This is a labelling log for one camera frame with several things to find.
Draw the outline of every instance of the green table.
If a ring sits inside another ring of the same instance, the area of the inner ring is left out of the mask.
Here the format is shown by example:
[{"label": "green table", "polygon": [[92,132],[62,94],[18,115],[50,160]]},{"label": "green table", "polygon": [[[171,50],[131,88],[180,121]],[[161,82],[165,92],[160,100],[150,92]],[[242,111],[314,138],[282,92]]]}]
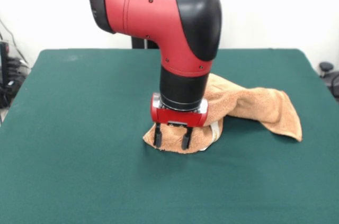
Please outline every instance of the green table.
[{"label": "green table", "polygon": [[158,50],[43,51],[0,128],[0,223],[339,223],[339,107],[298,50],[220,50],[212,71],[287,92],[304,141],[225,118],[207,151],[142,141]]}]

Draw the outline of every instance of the black cable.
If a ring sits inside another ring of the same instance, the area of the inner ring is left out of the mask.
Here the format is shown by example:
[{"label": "black cable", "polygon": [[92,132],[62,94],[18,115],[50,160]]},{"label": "black cable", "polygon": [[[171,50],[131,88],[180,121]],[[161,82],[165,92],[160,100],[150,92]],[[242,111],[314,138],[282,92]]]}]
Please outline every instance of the black cable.
[{"label": "black cable", "polygon": [[4,24],[4,22],[2,22],[2,20],[0,19],[0,23],[2,24],[2,26],[5,28],[5,30],[11,35],[12,37],[12,41],[13,41],[13,45],[15,46],[17,52],[19,53],[19,55],[21,56],[21,58],[25,61],[25,63],[28,64],[27,60],[25,59],[25,57],[23,56],[23,54],[20,52],[19,48],[17,48],[15,39],[14,39],[14,35],[13,33],[6,27],[6,25]]}]

